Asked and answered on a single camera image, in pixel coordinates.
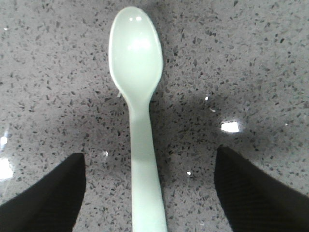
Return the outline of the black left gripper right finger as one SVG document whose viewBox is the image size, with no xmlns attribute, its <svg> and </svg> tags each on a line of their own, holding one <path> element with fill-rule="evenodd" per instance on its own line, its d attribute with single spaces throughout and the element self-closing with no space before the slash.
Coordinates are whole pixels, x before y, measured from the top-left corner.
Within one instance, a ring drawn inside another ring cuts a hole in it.
<svg viewBox="0 0 309 232">
<path fill-rule="evenodd" d="M 217 149 L 214 185 L 234 232 L 307 232 L 309 198 L 229 147 Z"/>
</svg>

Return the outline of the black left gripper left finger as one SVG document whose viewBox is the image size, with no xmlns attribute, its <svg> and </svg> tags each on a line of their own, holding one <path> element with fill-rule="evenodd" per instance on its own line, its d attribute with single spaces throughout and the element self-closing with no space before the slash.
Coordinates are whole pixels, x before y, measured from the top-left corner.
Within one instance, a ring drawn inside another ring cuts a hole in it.
<svg viewBox="0 0 309 232">
<path fill-rule="evenodd" d="M 86 189 L 85 159 L 73 153 L 0 207 L 2 232 L 71 232 Z"/>
</svg>

